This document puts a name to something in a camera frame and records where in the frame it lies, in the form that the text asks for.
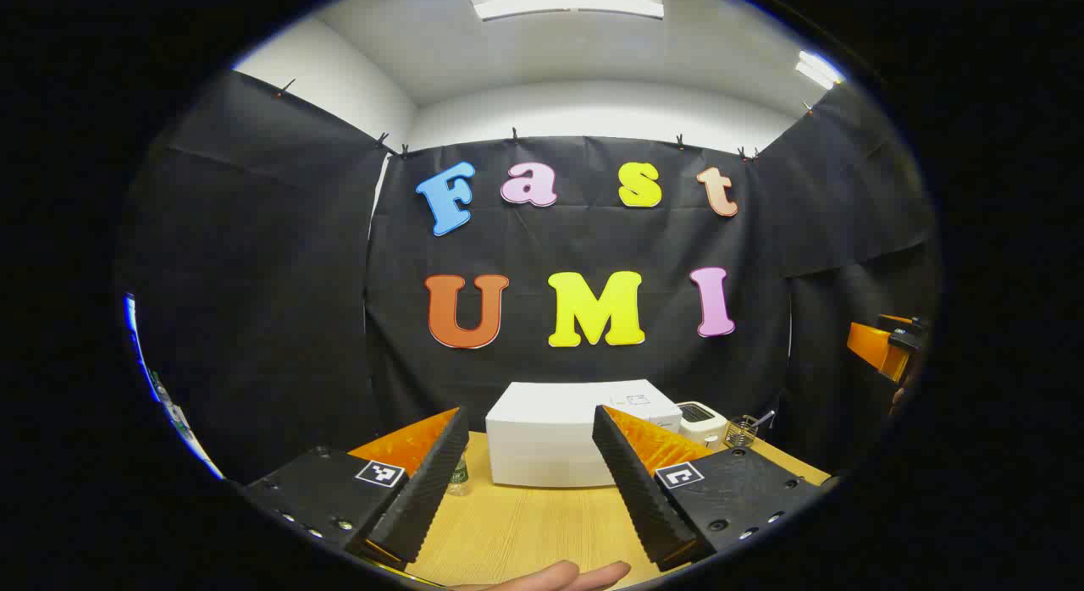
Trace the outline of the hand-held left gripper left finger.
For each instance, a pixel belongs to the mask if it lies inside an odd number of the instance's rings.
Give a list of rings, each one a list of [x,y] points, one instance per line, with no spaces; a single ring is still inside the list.
[[[353,450],[324,445],[244,484],[251,505],[332,550],[406,566],[418,558],[469,441],[453,407]]]

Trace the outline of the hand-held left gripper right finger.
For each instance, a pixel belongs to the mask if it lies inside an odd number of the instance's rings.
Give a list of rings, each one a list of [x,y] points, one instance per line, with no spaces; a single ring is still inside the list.
[[[827,494],[750,445],[712,451],[611,406],[595,408],[592,440],[661,571],[739,552]]]

